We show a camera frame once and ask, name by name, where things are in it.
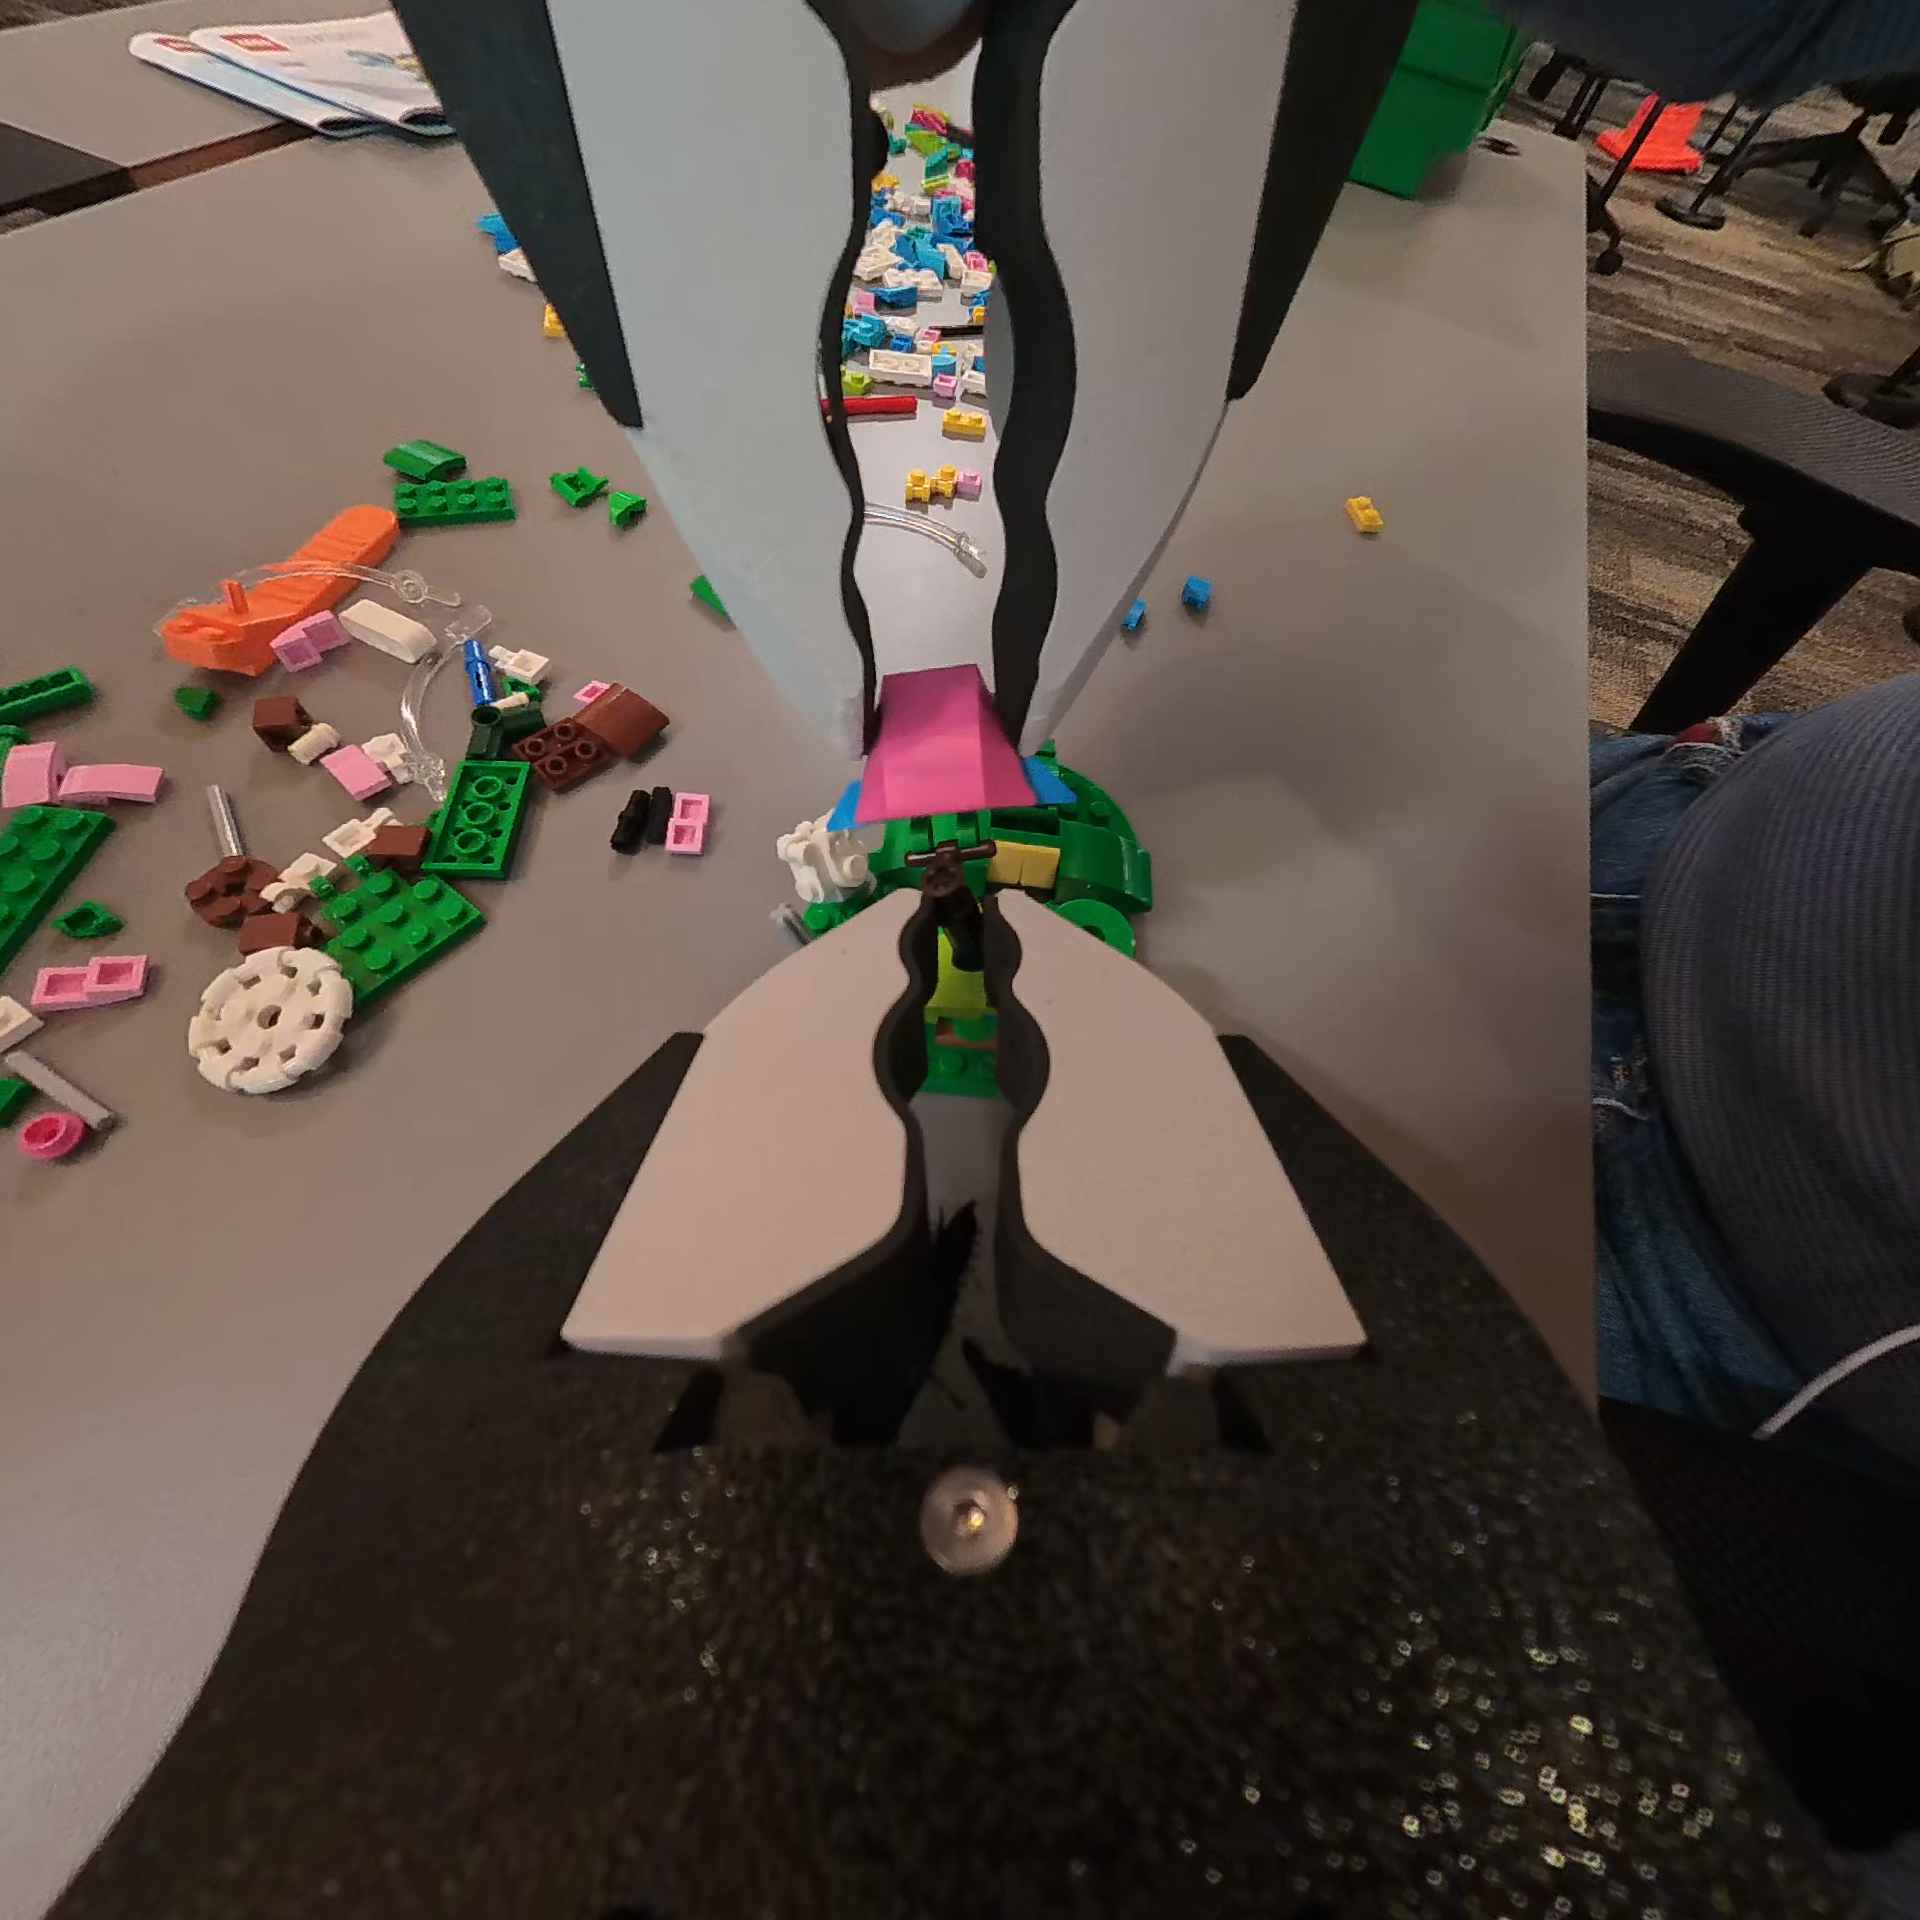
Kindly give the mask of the black office chair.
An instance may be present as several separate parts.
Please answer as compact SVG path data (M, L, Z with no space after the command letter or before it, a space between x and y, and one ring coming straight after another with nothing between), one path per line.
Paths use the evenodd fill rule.
M1589 429L1733 497L1749 536L1634 732L1729 712L1864 573L1917 578L1910 432L1667 345L1591 353Z
M1843 79L1751 112L1704 190L1706 204L1745 181L1795 181L1798 232L1824 232L1847 208L1866 216L1914 210L1917 77Z

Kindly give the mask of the green lego model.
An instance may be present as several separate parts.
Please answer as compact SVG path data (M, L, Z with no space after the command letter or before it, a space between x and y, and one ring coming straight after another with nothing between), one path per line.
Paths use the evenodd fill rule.
M774 841L797 903L782 903L773 918L797 943L887 895L929 881L941 893L938 967L922 1007L926 1093L998 1090L998 1017L983 954L989 895L1030 895L1127 954L1154 903L1150 852L1101 786L1063 768L1051 743L1023 761L1023 777L1030 799L887 822L856 822L862 786L851 784L829 813Z

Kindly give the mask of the cluster of green brown lego pieces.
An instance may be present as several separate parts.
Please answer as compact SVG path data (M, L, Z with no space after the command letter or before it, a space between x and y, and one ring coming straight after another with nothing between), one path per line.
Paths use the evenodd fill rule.
M358 504L391 510L400 535L515 520L511 481L470 471L440 440L405 438L383 449L382 465L391 500ZM328 953L351 985L351 1020L485 926L458 880L511 874L536 793L557 797L637 761L667 729L661 709L603 679L551 705L545 655L491 639L485 607L431 588L413 569L391 566L391 554L339 606L280 636L275 664L256 679L373 652L407 666L398 727L349 738L289 690L256 695L246 720L267 753L325 774L357 810L319 838L318 852L275 864L249 850L230 794L210 784L206 804L219 854L183 886L189 916L232 937L226 968L273 946ZM175 685L171 698L193 724L223 711L213 679L256 680L191 669L195 676ZM141 1000L153 985L143 951L107 951L128 920L78 889L115 828L115 808L158 804L171 780L149 761L72 759L59 738L33 732L96 696L96 680L78 664L3 680L2 695L3 968L43 929L80 949L38 967L19 997L3 997L3 1135L33 1162L72 1158L115 1124L112 1108L31 1054L45 1017ZM337 1052L287 1093L330 1068Z

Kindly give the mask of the person's blue jeans leg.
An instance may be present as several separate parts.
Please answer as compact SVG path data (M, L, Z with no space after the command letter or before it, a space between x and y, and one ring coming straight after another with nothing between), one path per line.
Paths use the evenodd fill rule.
M1678 736L1594 727L1591 782L1591 1130L1597 1377L1607 1401L1751 1432L1798 1373L1739 1303L1651 1086L1642 895L1688 808L1783 714Z

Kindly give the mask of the green storage box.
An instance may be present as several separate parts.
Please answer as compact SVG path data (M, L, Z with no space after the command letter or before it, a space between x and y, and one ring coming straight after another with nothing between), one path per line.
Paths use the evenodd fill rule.
M1529 37L1482 2L1421 2L1347 181L1417 199L1434 162L1464 153L1496 117Z

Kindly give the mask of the pile of colourful lego bricks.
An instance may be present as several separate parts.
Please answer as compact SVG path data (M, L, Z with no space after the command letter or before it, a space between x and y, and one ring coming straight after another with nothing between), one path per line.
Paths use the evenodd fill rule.
M579 88L570 125L642 389L643 420L621 429L699 548L767 540L776 497L837 543L858 513L843 293L879 294L855 314L858 346L911 345L960 293L931 272L944 231L907 256L894 231L870 237L887 130L829 38L794 49L759 77L648 56L562 74Z

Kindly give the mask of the white round lego wheel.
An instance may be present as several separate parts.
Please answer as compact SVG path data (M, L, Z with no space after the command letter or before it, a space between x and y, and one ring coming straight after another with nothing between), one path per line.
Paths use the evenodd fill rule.
M351 985L328 953L273 946L208 982L185 1049L216 1090L265 1097L325 1068L349 1020Z

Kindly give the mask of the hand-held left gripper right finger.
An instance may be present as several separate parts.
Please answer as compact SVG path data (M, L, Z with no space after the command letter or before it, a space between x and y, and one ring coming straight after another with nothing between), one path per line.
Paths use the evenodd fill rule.
M998 1321L1040 1375L1350 1357L1363 1329L1208 1020L1021 893L986 903Z

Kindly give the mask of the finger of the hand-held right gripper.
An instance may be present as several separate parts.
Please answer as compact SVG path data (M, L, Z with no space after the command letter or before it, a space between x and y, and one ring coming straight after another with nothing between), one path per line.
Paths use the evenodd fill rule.
M625 345L631 432L738 636L858 753L858 481L823 369L848 288L864 61L837 5L551 5Z
M1001 582L1033 752L1118 631L1226 407L1291 2L995 5L974 79Z

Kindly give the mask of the white instruction booklet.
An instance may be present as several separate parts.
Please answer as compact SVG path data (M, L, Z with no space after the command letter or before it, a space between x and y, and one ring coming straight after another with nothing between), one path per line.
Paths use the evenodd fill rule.
M413 132L339 112L289 86L280 86L273 79L265 79L242 65L227 64L226 58L206 54L187 37L189 33L139 31L129 38L128 49L136 61L151 64L179 79L191 79L239 105L251 105L283 124L322 137L358 137L376 130L392 130L413 137L447 137L453 132L450 124L447 132Z
M206 28L187 38L210 56L366 120L447 132L440 98L392 10Z

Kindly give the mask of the orange lego piece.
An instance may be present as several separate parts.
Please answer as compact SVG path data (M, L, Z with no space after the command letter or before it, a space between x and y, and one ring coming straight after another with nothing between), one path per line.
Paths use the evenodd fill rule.
M179 604L154 626L162 652L189 666L256 679L275 664L273 641L333 610L400 536L386 508L346 508L287 560L222 576L210 599Z

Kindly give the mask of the orange floor cone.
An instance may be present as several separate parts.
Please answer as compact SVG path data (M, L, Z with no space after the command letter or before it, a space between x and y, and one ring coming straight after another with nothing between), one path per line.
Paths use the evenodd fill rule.
M1694 175L1704 162L1695 144L1703 102L1670 102L1648 94L1619 128L1594 134L1593 151L1607 164L1619 164L1634 174Z

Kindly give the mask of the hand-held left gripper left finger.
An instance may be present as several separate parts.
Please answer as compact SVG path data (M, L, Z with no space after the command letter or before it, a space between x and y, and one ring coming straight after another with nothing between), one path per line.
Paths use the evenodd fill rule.
M709 1021L566 1311L573 1350L879 1360L915 1338L935 953L922 897L891 893Z

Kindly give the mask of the pink lego roof piece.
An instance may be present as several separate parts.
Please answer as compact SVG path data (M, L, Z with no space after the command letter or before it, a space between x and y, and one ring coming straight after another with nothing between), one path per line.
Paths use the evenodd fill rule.
M915 666L879 682L877 734L855 825L1017 808L1037 794L974 662Z

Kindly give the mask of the clear lego tube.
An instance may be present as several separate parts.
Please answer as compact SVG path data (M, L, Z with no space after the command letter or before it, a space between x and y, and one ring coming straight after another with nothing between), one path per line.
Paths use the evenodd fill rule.
M915 535L922 540L935 541L938 548L947 551L961 569L967 569L974 578L984 581L989 573L986 553L978 546L978 541L965 533L953 530L951 525L926 517L922 511L911 510L896 510L882 502L866 502L862 510L862 519L869 525L885 525L889 530Z

